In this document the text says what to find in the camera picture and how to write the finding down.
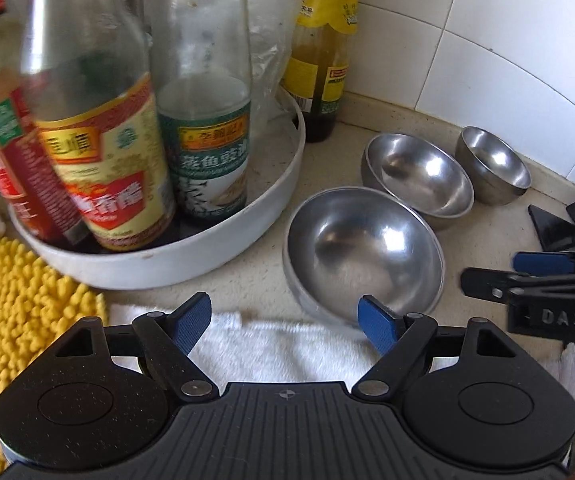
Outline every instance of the crosshair logo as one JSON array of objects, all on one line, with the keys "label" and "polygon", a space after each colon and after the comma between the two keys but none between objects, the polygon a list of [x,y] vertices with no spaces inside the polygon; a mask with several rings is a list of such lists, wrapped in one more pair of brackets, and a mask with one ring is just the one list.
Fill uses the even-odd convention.
[{"label": "crosshair logo", "polygon": [[292,397],[296,397],[296,392],[292,390],[281,390],[279,392],[279,397],[282,397],[285,400],[290,400]]}]

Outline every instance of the bottle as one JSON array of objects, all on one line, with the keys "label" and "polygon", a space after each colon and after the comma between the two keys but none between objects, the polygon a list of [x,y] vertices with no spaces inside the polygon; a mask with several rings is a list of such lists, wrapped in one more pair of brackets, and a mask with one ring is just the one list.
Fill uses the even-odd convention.
[{"label": "bottle", "polygon": [[159,0],[152,75],[181,208],[209,224],[247,200],[247,0]]},{"label": "bottle", "polygon": [[21,93],[23,27],[0,0],[0,193],[41,240],[73,248],[89,231],[52,169]]},{"label": "bottle", "polygon": [[120,0],[33,0],[21,72],[53,166],[101,246],[157,239],[175,206],[136,18]]},{"label": "bottle", "polygon": [[359,0],[303,0],[282,86],[303,112],[308,142],[327,139],[334,128],[358,6]]}]

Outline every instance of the tiled wall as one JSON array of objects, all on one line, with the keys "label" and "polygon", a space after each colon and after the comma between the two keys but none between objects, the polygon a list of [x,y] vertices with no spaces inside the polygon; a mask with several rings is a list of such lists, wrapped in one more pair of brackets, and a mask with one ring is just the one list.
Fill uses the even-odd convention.
[{"label": "tiled wall", "polygon": [[575,183],[575,0],[360,0],[347,90],[475,124]]}]

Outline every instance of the white tray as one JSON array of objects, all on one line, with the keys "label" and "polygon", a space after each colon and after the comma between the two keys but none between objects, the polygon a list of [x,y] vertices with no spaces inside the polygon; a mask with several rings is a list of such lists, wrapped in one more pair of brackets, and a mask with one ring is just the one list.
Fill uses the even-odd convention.
[{"label": "white tray", "polygon": [[17,220],[14,227],[32,249],[63,274],[97,288],[138,290],[167,286],[205,274],[250,247],[279,218],[296,187],[305,146],[305,123],[286,92],[281,100],[298,114],[298,130],[287,115],[270,121],[255,139],[250,159],[250,203],[216,226],[162,247],[125,254],[81,254],[47,245]]}]

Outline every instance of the metal bowl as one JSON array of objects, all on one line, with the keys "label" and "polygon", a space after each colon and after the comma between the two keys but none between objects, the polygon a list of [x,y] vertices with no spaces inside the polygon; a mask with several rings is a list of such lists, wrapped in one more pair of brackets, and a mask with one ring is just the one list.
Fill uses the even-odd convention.
[{"label": "metal bowl", "polygon": [[405,134],[380,134],[365,147],[363,184],[392,194],[416,209],[432,228],[444,229],[468,213],[474,189],[452,156]]},{"label": "metal bowl", "polygon": [[443,291],[445,259],[418,213],[388,194],[339,187],[314,195],[289,221],[283,267],[312,317],[364,338],[357,306],[372,294],[397,314],[428,313]]},{"label": "metal bowl", "polygon": [[476,199],[485,204],[508,204],[532,185],[529,169],[519,155],[496,135],[475,126],[461,132],[456,160],[472,180]]}]

